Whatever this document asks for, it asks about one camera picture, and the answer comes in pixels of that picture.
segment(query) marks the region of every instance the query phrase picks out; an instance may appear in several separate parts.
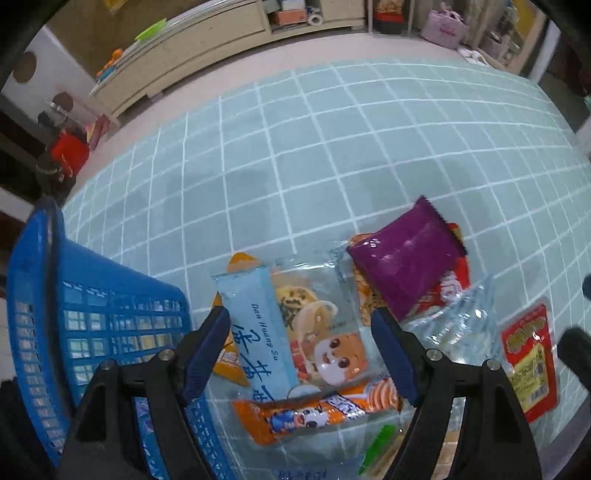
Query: plastic wrapper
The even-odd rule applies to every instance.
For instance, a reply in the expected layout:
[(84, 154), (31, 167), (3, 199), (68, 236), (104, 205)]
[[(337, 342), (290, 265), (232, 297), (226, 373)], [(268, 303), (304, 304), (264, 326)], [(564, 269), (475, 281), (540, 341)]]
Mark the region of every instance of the plastic wrapper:
[(550, 329), (550, 303), (543, 297), (503, 325), (501, 332), (509, 381), (525, 418), (532, 423), (558, 405), (554, 369), (556, 343)]

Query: green plastic item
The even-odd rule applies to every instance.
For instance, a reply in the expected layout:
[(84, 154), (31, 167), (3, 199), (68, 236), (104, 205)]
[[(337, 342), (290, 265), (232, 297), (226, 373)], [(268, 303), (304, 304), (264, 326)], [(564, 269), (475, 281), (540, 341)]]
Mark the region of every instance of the green plastic item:
[(166, 19), (166, 18), (163, 18), (162, 20), (158, 20), (154, 25), (150, 25), (142, 33), (140, 33), (137, 37), (135, 37), (134, 40), (139, 41), (139, 40), (148, 40), (149, 38), (152, 38), (154, 35), (156, 35), (156, 33), (158, 33), (160, 30), (162, 30), (164, 28), (167, 20), (168, 19)]
[(384, 425), (379, 431), (378, 436), (374, 442), (369, 446), (368, 451), (365, 452), (361, 467), (357, 470), (357, 475), (361, 475), (365, 470), (379, 457), (391, 440), (397, 435), (397, 428), (394, 425)]

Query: snack package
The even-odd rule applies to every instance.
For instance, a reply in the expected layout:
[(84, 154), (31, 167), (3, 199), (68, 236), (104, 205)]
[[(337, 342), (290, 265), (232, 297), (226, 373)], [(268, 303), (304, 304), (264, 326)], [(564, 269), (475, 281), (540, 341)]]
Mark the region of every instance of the snack package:
[(369, 361), (335, 264), (276, 263), (271, 277), (301, 387), (295, 398), (338, 387), (363, 374)]
[(215, 282), (223, 304), (230, 311), (230, 330), (252, 388), (252, 398), (258, 401), (287, 398), (299, 381), (268, 268), (218, 275)]
[[(459, 226), (456, 223), (448, 223), (447, 226), (456, 238), (462, 241), (462, 232)], [(349, 241), (349, 245), (356, 245), (371, 235), (371, 233), (355, 235)], [(359, 299), (361, 323), (369, 327), (371, 325), (371, 313), (378, 307), (387, 307), (388, 305), (380, 292), (369, 285), (368, 281), (355, 265), (353, 265), (353, 277)], [(459, 257), (456, 259), (454, 267), (445, 273), (439, 283), (419, 299), (408, 316), (434, 313), (453, 300), (462, 290), (469, 287), (470, 271), (468, 269), (468, 260), (467, 257)]]
[[(247, 268), (257, 267), (259, 265), (260, 262), (255, 257), (244, 252), (236, 252), (232, 255), (226, 271), (229, 273), (237, 272)], [(217, 293), (213, 300), (212, 307), (222, 305), (222, 298), (220, 294)], [(246, 376), (244, 375), (238, 349), (234, 343), (234, 337), (232, 336), (231, 331), (228, 333), (228, 338), (226, 338), (222, 351), (213, 367), (213, 373), (220, 375), (223, 378), (227, 378), (243, 387), (248, 386), (248, 380), (246, 380)]]
[(513, 367), (509, 381), (529, 423), (558, 405), (548, 305), (542, 298), (501, 332), (507, 360)]
[(390, 376), (383, 374), (319, 400), (282, 405), (238, 400), (232, 406), (252, 439), (268, 445), (297, 431), (321, 429), (381, 411), (400, 411), (402, 398)]
[(408, 212), (347, 252), (399, 322), (457, 258), (466, 256), (462, 243), (422, 196)]

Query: pink bag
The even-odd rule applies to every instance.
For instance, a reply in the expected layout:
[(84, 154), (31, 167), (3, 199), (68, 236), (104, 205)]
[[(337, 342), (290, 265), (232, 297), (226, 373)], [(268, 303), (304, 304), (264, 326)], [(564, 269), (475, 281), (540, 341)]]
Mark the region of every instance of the pink bag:
[(442, 47), (456, 49), (466, 34), (461, 16), (451, 10), (431, 10), (421, 36)]

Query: purple snack bag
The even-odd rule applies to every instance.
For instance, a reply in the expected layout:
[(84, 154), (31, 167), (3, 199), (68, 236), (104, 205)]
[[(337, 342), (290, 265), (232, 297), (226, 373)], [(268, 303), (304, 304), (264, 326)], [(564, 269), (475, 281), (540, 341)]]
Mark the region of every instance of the purple snack bag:
[(400, 322), (466, 250), (423, 196), (347, 252)]

